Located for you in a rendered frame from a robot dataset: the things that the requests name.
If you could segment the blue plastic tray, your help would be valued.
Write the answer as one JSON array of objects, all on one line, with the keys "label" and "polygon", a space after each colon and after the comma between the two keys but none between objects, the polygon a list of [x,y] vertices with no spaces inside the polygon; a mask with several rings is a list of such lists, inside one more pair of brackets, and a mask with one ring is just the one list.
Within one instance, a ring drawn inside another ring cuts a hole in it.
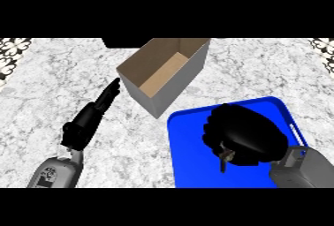
[{"label": "blue plastic tray", "polygon": [[[288,108],[273,96],[235,102],[264,115],[288,138],[289,146],[307,146]],[[271,165],[227,164],[224,173],[218,170],[218,158],[202,141],[203,124],[217,105],[180,110],[167,120],[169,151],[172,158],[174,186],[177,188],[274,188],[269,172]]]}]

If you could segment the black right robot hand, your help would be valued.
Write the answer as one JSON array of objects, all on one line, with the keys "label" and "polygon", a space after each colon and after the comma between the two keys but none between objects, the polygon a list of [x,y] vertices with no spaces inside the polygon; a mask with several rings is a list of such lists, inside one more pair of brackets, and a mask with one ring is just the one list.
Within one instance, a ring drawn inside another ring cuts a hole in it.
[{"label": "black right robot hand", "polygon": [[223,103],[211,110],[202,141],[215,157],[229,153],[229,163],[257,166],[283,159],[288,138],[273,121],[237,104]]}]

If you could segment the black appliance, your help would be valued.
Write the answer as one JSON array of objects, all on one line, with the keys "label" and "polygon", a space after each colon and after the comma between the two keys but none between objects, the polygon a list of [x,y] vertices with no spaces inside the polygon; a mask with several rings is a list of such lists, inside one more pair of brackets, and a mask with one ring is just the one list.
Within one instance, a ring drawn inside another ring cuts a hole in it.
[{"label": "black appliance", "polygon": [[124,37],[103,37],[102,41],[104,46],[109,49],[134,49],[140,48],[146,42],[150,40],[150,38],[124,38]]}]

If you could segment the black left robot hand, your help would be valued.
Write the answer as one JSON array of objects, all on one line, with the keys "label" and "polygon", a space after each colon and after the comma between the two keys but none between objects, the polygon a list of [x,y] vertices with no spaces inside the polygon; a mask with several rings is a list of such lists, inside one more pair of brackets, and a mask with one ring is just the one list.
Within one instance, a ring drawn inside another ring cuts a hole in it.
[{"label": "black left robot hand", "polygon": [[75,151],[84,150],[94,136],[103,114],[106,113],[118,94],[119,78],[115,78],[97,99],[85,104],[73,120],[63,124],[60,144],[69,149],[73,149]]}]

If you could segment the open cardboard box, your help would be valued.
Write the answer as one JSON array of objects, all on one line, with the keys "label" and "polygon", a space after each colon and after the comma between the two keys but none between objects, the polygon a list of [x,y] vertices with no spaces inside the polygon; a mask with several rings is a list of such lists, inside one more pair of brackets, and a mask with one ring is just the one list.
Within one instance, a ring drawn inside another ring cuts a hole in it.
[{"label": "open cardboard box", "polygon": [[116,67],[128,94],[158,118],[201,72],[208,38],[153,38]]}]

